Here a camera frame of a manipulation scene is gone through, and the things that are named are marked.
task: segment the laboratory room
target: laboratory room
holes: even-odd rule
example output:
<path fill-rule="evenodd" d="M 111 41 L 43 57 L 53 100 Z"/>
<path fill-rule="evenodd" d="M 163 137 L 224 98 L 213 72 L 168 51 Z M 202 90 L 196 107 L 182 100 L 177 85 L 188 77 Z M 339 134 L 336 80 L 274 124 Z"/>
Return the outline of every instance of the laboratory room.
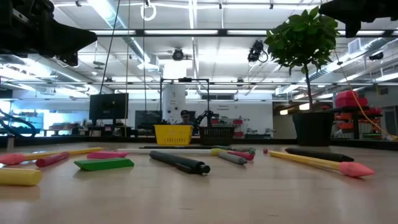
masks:
<path fill-rule="evenodd" d="M 0 223 L 398 223 L 389 0 L 2 0 Z"/>

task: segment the plant pot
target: plant pot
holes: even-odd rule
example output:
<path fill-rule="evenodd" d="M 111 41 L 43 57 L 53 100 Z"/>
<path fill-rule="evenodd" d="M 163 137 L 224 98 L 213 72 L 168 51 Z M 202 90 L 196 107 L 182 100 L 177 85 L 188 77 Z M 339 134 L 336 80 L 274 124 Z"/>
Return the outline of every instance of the plant pot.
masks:
<path fill-rule="evenodd" d="M 300 146 L 329 146 L 335 115 L 333 113 L 297 113 L 293 122 Z"/>

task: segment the potted plant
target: potted plant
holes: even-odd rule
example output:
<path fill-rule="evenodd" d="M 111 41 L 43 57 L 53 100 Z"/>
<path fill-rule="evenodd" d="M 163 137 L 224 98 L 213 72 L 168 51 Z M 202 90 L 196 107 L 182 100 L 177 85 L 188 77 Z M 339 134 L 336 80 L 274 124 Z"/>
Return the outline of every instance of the potted plant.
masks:
<path fill-rule="evenodd" d="M 318 7 L 309 13 L 289 17 L 272 31 L 267 32 L 267 53 L 280 67 L 289 68 L 291 75 L 294 67 L 301 67 L 307 83 L 310 111 L 293 114 L 293 121 L 300 145 L 326 146 L 330 143 L 330 132 L 334 114 L 313 111 L 308 65 L 313 64 L 317 71 L 328 62 L 330 54 L 336 49 L 338 23 L 327 16 L 318 15 Z"/>

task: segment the tree trunk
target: tree trunk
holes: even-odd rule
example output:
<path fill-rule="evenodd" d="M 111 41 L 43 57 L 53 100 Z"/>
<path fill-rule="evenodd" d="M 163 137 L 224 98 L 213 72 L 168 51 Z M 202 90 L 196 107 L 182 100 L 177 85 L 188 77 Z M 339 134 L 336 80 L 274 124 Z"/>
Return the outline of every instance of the tree trunk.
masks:
<path fill-rule="evenodd" d="M 308 77 L 309 74 L 308 74 L 307 64 L 304 64 L 304 69 L 305 69 L 305 81 L 307 82 L 308 100 L 310 101 L 310 111 L 313 111 L 313 102 L 312 102 L 312 94 L 311 94 L 310 77 Z"/>

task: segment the computer monitor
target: computer monitor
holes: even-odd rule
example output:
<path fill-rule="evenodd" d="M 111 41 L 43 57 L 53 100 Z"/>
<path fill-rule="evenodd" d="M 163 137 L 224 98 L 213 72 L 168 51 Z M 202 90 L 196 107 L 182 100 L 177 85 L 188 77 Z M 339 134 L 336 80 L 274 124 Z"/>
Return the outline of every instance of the computer monitor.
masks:
<path fill-rule="evenodd" d="M 90 119 L 127 119 L 129 94 L 103 94 L 90 96 Z"/>

